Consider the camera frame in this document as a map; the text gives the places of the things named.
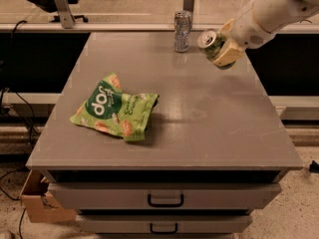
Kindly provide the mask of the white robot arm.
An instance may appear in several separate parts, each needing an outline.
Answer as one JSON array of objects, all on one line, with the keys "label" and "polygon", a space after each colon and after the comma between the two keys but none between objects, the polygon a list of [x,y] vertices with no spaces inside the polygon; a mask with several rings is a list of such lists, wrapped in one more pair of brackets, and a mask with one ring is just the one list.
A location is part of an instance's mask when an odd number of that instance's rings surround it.
[{"label": "white robot arm", "polygon": [[226,42],[212,62],[224,68],[241,58],[246,49],[271,41],[285,26],[319,12],[319,0],[251,0],[221,28]]}]

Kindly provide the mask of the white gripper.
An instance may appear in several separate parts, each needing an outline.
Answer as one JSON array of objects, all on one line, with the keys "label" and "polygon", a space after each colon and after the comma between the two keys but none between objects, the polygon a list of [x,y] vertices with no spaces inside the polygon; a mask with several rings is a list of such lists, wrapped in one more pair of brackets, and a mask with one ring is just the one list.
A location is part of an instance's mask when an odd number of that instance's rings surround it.
[{"label": "white gripper", "polygon": [[271,41],[275,35],[263,30],[255,21],[253,14],[254,0],[243,6],[236,17],[230,18],[220,29],[222,35],[228,35],[228,39],[213,59],[213,64],[220,69],[228,69],[240,59],[245,48],[258,49]]}]

